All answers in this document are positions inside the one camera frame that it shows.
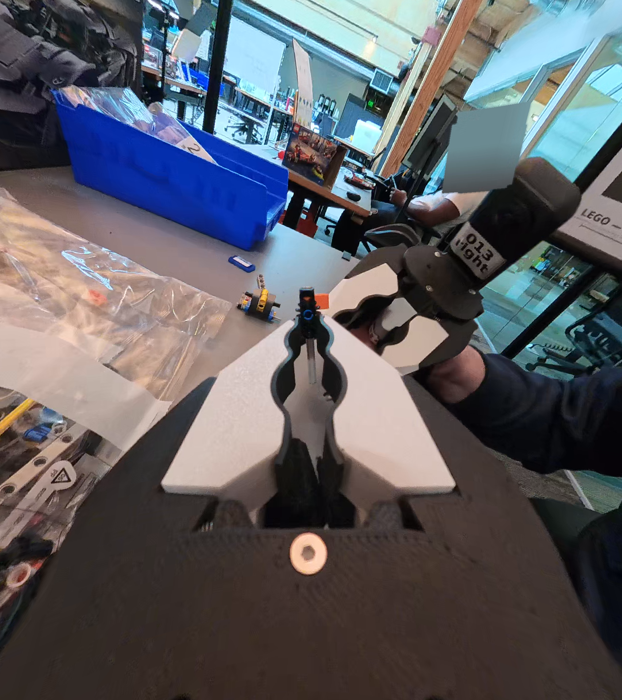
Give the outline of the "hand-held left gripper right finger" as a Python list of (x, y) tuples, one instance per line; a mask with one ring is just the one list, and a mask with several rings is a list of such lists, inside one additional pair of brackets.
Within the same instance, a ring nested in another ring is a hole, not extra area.
[(353, 526), (377, 503), (451, 494), (446, 462), (400, 373), (322, 317), (321, 386), (331, 402), (318, 480), (328, 526)]

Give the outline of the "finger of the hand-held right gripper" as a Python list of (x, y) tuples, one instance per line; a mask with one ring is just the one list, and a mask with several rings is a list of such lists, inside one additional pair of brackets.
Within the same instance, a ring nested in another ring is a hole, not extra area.
[(383, 342), (379, 354), (396, 370), (416, 370), (420, 363), (448, 337), (437, 320), (419, 314), (382, 313), (379, 331)]
[(329, 292), (329, 328), (402, 326), (407, 302), (398, 294), (398, 274), (388, 264), (342, 279)]

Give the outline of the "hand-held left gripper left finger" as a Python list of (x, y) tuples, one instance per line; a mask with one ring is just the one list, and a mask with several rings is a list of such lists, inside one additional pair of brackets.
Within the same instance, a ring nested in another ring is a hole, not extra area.
[(160, 483), (167, 494), (237, 501), (246, 511), (277, 494), (300, 512), (312, 501), (312, 461), (294, 441), (286, 401), (300, 342), (288, 320), (220, 371)]

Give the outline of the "black lego beam assembly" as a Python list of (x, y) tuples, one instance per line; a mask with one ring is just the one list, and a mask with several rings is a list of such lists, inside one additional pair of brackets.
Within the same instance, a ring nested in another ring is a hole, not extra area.
[(313, 287), (301, 287), (296, 327), (303, 342), (316, 339), (321, 332), (322, 311), (330, 306), (329, 293), (316, 294)]

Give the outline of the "yellow and black lego assembly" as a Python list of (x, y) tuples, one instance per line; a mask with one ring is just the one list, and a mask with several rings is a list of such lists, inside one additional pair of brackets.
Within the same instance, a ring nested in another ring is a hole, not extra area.
[(259, 288), (243, 293), (236, 308), (249, 318), (273, 323), (279, 320), (277, 309), (280, 306), (275, 294), (270, 293), (266, 288)]

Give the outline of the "person's right forearm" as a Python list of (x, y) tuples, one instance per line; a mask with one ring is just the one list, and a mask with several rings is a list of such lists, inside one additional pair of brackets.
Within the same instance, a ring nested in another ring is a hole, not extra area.
[(539, 473), (622, 477), (622, 366), (570, 381), (527, 372), (500, 355), (449, 411), (493, 450)]

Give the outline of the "tall clear lego bag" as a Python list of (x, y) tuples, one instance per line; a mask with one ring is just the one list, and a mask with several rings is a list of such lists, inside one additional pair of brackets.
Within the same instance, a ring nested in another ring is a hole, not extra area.
[(146, 107), (128, 87), (97, 88), (70, 85), (55, 91), (55, 94), (60, 95), (72, 107), (87, 107), (207, 162), (216, 163), (201, 143), (179, 120), (166, 112), (160, 103)]

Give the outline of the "person's right hand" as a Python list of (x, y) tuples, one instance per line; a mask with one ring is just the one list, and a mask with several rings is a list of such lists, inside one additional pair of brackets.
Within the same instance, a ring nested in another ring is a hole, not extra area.
[(480, 388), (486, 373), (484, 355), (467, 346), (453, 358), (418, 370), (414, 378), (441, 404), (455, 405)]

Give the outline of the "brown background desk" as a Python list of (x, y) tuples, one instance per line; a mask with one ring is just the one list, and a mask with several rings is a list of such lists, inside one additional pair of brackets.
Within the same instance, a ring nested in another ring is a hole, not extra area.
[[(279, 149), (275, 149), (271, 145), (245, 144), (242, 148), (271, 161), (272, 164), (284, 167), (281, 163), (282, 158), (279, 158)], [(288, 171), (288, 189), (292, 193), (284, 213), (283, 224), (285, 226), (291, 229), (297, 228), (306, 201), (310, 203), (308, 215), (312, 222), (316, 222), (319, 210), (324, 206), (333, 206), (349, 211), (351, 219), (355, 223), (361, 223), (371, 214), (370, 192), (346, 182), (344, 176), (346, 174), (352, 175), (352, 172), (344, 168), (343, 165), (331, 190), (327, 190), (284, 167)]]

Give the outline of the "computer monitor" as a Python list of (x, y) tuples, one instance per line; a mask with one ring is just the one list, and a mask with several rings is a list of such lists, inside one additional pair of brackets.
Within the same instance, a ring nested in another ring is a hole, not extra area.
[(402, 165), (415, 174), (430, 175), (447, 150), (457, 113), (456, 104), (443, 94), (414, 137)]

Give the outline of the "black mesh office chair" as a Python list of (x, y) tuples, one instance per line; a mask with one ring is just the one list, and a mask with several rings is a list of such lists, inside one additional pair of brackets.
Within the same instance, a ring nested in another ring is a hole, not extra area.
[(581, 377), (622, 363), (622, 284), (594, 310), (564, 330), (565, 345), (541, 346), (541, 355), (527, 363), (529, 372), (556, 377)]

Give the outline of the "wooden beam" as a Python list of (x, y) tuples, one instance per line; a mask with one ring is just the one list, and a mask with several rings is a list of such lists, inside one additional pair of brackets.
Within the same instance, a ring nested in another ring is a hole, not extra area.
[(386, 154), (382, 175), (394, 173), (406, 155), (414, 136), (419, 132), (423, 119), (449, 70), (456, 52), (464, 41), (481, 1), (460, 1), (436, 49), (420, 88), (412, 101), (410, 110), (394, 140), (393, 146)]

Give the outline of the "blue plastic bin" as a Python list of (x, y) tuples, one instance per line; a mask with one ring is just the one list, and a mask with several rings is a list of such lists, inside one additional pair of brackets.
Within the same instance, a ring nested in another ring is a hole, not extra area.
[(180, 121), (216, 163), (53, 90), (75, 182), (187, 228), (252, 250), (286, 208), (288, 171)]

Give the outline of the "whiteboard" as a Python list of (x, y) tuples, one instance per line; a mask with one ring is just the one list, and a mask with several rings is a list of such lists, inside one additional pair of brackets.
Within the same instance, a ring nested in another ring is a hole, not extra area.
[(287, 45), (232, 17), (224, 72), (239, 79), (241, 89), (273, 105)]

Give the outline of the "black metal pole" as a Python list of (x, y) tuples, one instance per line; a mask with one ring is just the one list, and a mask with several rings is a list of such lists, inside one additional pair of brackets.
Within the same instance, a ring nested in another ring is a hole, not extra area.
[(206, 89), (201, 127), (203, 131), (211, 135), (215, 132), (233, 4), (234, 1), (219, 1), (216, 13), (213, 44), (209, 62), (209, 84)]

